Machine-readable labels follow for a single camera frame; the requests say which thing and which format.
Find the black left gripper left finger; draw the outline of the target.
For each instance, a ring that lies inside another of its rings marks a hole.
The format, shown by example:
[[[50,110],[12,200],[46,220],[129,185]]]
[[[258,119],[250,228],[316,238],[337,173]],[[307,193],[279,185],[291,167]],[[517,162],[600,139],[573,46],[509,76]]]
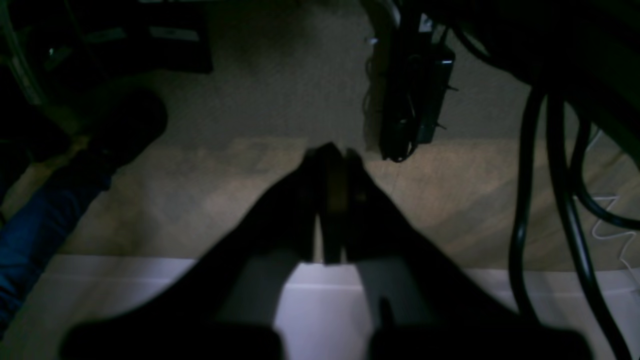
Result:
[[[313,259],[314,226],[326,201],[329,142],[270,187],[237,227],[174,284],[139,307],[69,330],[62,360],[281,360],[274,330],[282,287]]]

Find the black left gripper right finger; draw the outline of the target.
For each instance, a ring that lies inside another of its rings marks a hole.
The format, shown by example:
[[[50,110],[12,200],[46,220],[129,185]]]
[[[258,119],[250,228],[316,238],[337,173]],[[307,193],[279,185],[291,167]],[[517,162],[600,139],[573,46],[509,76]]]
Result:
[[[500,303],[416,231],[375,184],[362,158],[345,156],[346,255],[374,317],[370,360],[592,360],[579,332],[528,319]]]

